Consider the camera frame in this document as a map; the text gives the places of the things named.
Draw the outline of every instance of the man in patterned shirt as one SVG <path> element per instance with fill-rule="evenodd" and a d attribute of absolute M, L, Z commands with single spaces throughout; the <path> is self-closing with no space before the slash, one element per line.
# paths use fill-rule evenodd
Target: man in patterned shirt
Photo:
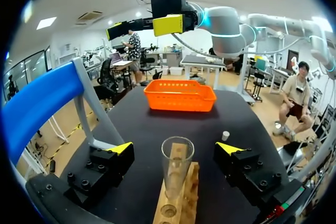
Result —
<path fill-rule="evenodd" d="M 131 35 L 130 40 L 128 41 L 128 43 L 124 41 L 122 43 L 129 48 L 128 55 L 130 60 L 135 60 L 135 62 L 130 66 L 130 69 L 135 75 L 135 85 L 140 86 L 140 82 L 142 80 L 142 72 L 140 71 L 140 38 L 139 35 L 132 30 L 128 30 L 128 34 Z"/>

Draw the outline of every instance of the orange basket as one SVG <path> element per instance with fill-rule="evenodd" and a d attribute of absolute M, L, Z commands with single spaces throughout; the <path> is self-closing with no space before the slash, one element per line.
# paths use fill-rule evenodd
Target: orange basket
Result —
<path fill-rule="evenodd" d="M 211 87 L 195 80 L 153 80 L 144 93 L 153 110 L 209 112 L 217 100 Z"/>

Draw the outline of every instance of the person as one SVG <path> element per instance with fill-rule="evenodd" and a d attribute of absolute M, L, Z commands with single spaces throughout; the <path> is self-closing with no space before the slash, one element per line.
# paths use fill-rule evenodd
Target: person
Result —
<path fill-rule="evenodd" d="M 17 86 L 15 86 L 12 78 L 13 78 L 13 75 L 11 74 L 8 77 L 8 79 L 9 79 L 9 94 L 7 95 L 8 100 L 10 100 L 18 92 L 18 88 L 17 88 Z"/>
<path fill-rule="evenodd" d="M 240 70 L 243 65 L 243 59 L 244 59 L 244 49 L 243 49 L 243 54 L 239 55 L 237 58 L 234 59 L 234 62 L 226 66 L 227 71 L 234 69 L 234 72 L 236 74 L 240 74 Z"/>
<path fill-rule="evenodd" d="M 132 30 L 128 30 L 128 34 L 131 35 L 129 42 L 122 42 L 126 47 L 129 48 L 128 55 L 129 60 L 134 60 L 135 62 L 130 66 L 130 70 L 135 76 L 135 85 L 140 86 L 142 80 L 142 72 L 140 71 L 140 56 L 141 56 L 141 43 L 140 37 L 137 33 Z"/>
<path fill-rule="evenodd" d="M 308 101 L 310 97 L 310 89 L 308 81 L 306 80 L 308 72 L 309 65 L 301 61 L 299 63 L 299 73 L 289 77 L 283 86 L 281 92 L 283 104 L 279 111 L 281 127 L 273 131 L 274 135 L 285 133 L 285 123 L 290 115 L 296 116 L 296 118 L 302 122 L 295 130 L 285 134 L 285 137 L 290 141 L 295 140 L 296 134 L 312 126 L 312 119 L 308 115 Z"/>

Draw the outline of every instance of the monitor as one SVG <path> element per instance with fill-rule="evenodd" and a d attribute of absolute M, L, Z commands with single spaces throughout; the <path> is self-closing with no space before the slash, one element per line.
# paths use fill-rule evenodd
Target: monitor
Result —
<path fill-rule="evenodd" d="M 112 59 L 112 60 L 111 60 L 112 63 L 116 63 L 116 62 L 122 60 L 122 59 L 121 59 L 121 56 L 120 56 L 120 54 L 119 54 L 118 52 L 115 52 L 115 53 L 113 53 L 113 54 L 110 54 L 109 57 Z"/>

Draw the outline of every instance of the wooden floor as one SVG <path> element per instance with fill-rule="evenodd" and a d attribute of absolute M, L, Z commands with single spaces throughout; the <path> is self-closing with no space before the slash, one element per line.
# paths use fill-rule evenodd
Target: wooden floor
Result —
<path fill-rule="evenodd" d="M 215 78 L 214 73 L 210 73 L 208 83 L 210 85 L 213 84 Z M 184 79 L 184 76 L 162 76 L 162 79 Z M 219 76 L 219 84 L 229 85 L 229 86 L 237 86 L 239 83 L 239 76 L 232 72 L 220 72 Z M 278 120 L 278 111 L 279 107 L 282 103 L 282 99 L 277 94 L 269 94 L 269 88 L 262 88 L 260 92 L 260 96 L 263 99 L 263 102 L 256 102 L 255 106 L 251 106 L 251 109 L 256 113 L 259 117 L 260 121 L 266 128 L 267 132 L 270 134 L 271 139 L 274 142 L 275 147 L 280 147 L 288 143 L 288 141 L 282 136 L 273 136 L 272 130 L 274 129 L 274 121 Z M 97 125 L 96 116 L 90 112 L 92 111 L 90 107 L 85 103 L 86 114 L 88 115 L 88 121 L 91 129 L 93 129 Z M 64 107 L 62 107 L 55 115 L 56 121 L 58 122 L 60 128 L 64 132 L 65 136 L 69 136 L 69 144 L 64 144 L 61 148 L 62 140 L 59 139 L 55 133 L 52 131 L 49 122 L 46 122 L 40 129 L 43 137 L 35 137 L 32 140 L 34 144 L 35 141 L 38 142 L 39 145 L 44 147 L 42 151 L 43 158 L 41 162 L 44 165 L 47 165 L 50 157 L 52 157 L 57 149 L 60 150 L 54 157 L 56 161 L 56 172 L 57 176 L 60 176 L 63 169 L 71 159 L 73 153 L 80 146 L 82 141 L 85 139 L 85 134 L 83 130 L 76 129 L 76 126 L 79 124 L 79 118 L 77 116 L 76 108 L 73 101 L 67 103 Z M 287 125 L 292 129 L 298 125 L 298 121 L 294 117 L 290 117 Z M 298 134 L 298 140 L 304 140 L 308 135 L 311 135 L 312 131 L 306 131 L 304 133 Z M 26 165 L 25 162 L 20 160 L 17 165 L 18 170 L 21 173 L 25 173 Z"/>

